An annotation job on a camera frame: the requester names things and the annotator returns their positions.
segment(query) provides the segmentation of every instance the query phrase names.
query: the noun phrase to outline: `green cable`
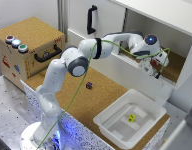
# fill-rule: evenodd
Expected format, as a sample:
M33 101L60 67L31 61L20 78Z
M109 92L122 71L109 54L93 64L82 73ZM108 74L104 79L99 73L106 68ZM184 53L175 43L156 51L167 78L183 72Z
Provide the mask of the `green cable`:
M69 109L69 107L72 105L75 97L77 96L77 94L78 94L79 90L81 89L82 84L83 84L83 82L84 82L84 80L85 80L85 78L86 78L86 75L87 75L87 72L88 72L88 69L89 69L89 65L90 65L90 60L91 60L91 58L92 58L93 50L94 50L96 44L97 44L97 43L95 43L95 45L94 45L93 48L92 48L92 51L91 51L91 54L90 54L90 58L89 58L89 61L88 61L87 71L86 71L86 73L85 73L85 75L84 75L84 77L83 77L83 79L82 79L82 81L81 81L81 84L79 85L79 87L78 87L78 89L77 89L74 97L72 98L72 100L71 100L71 102L69 103L68 107L67 107L67 108L62 112L62 114L59 116L59 118L58 118L58 120L55 122L55 124L51 127L51 129L49 130L49 132L47 133L47 135L45 136L45 138L43 139L43 141L39 144L39 146L38 146L38 148L37 148L36 150L38 150L38 149L40 148L40 146L43 144L43 142L45 141L45 139L47 138L47 136L49 135L49 133L52 131L52 129L55 127L55 125L59 122L59 120L63 117L63 115L65 114L65 112L67 112L67 110Z
M128 54L130 54L130 55L132 55L132 56L134 56L134 57L144 57L144 58L146 58L146 57L152 57L152 56L155 56L155 55L157 55L157 54L159 54L159 53L162 53L163 51L166 51L166 50L168 50L168 55L170 54L170 48L166 48L166 49L163 49L163 50L161 50L160 52L155 53L155 54L152 54L152 55L148 55L148 56L138 56L138 55L134 55L134 54L128 52L126 49L124 49L123 47L121 47L120 45L118 45L118 44L116 44L116 43L114 43L114 42L112 42L112 41L108 41L108 40L102 40L102 41L103 41L103 42L112 43L112 44L118 46L120 49L122 49L122 50L125 51L126 53L128 53ZM84 75L84 77L83 77L83 79L82 79L82 81L81 81L81 84L79 85L79 87L78 87L78 89L77 89L74 97L72 98L72 100L71 100L71 102L69 103L68 107L67 107L67 108L62 112L62 114L59 116L59 118L58 118L58 120L55 122L55 124L51 127L51 129L49 130L49 132L47 133L47 135L45 136L45 138L43 139L43 141L39 144L39 146L38 146L38 148L37 148L36 150L38 150L38 149L40 148L40 146L43 144L43 142L45 141L45 139L47 138L47 136L49 135L49 133L52 131L52 129L55 127L55 125L59 122L59 120L63 117L63 115L65 114L65 112L67 112L67 110L68 110L68 109L70 108L70 106L72 105L75 97L77 96L77 94L78 94L79 90L81 89L82 84L83 84L83 82L84 82L84 80L85 80L85 78L86 78L86 75L87 75L87 72L88 72L88 69L89 69L89 65L90 65L90 61L91 61L91 58L92 58L93 50L95 49L96 44L97 44L97 42L95 43L95 45L94 45L93 48L92 48L91 55L90 55L90 58L89 58L89 61L88 61L87 71L86 71L86 73L85 73L85 75ZM166 59L165 59L163 65L162 65L162 68L161 68L161 70L160 70L161 73L163 72L163 68L164 68L165 62L166 62L166 60L167 60L167 58L168 58L168 55L166 56Z

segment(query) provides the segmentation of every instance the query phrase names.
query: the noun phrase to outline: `white plastic bin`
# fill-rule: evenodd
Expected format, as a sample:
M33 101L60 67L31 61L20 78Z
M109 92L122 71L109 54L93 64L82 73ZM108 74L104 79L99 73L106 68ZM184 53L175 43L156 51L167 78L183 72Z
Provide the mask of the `white plastic bin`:
M122 149L133 148L165 115L166 109L131 89L97 115L101 133ZM129 122L129 115L135 115Z

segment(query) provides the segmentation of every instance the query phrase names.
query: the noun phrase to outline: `small dark object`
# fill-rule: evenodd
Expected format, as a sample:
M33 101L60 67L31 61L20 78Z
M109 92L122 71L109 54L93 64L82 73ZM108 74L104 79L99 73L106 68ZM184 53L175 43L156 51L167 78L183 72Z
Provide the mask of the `small dark object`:
M88 82L88 83L86 84L86 88L87 88L87 89L92 89L92 87L93 87L93 84L92 84L91 82Z

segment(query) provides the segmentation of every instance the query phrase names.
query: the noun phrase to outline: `wooden box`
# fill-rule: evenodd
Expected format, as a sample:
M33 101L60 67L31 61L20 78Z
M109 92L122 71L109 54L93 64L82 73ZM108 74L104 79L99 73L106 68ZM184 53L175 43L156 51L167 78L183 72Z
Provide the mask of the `wooden box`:
M6 44L6 37L12 35L28 46L28 52L19 53L18 49ZM65 35L41 20L32 17L0 30L0 66L2 73L24 91L23 81L45 69L52 59L60 58L60 50L65 48Z

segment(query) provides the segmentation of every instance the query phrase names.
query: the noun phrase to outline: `black handle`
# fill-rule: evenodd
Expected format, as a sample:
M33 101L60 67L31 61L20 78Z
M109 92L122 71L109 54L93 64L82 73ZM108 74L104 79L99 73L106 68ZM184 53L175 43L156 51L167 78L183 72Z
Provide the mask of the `black handle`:
M54 53L51 53L51 54L47 55L46 57L40 58L40 57L38 56L38 54L35 54L35 55L34 55L34 56L35 56L35 59L36 59L38 62L43 63L43 62L51 59L52 57L55 57L56 55L58 55L58 54L60 54L60 53L62 52L62 50L61 50L60 48L58 48L56 44L54 45L54 49L55 49L56 51L55 51Z
M96 30L92 28L92 12L97 10L97 7L92 5L92 8L88 10L88 24L87 24L87 31L88 34L94 33Z

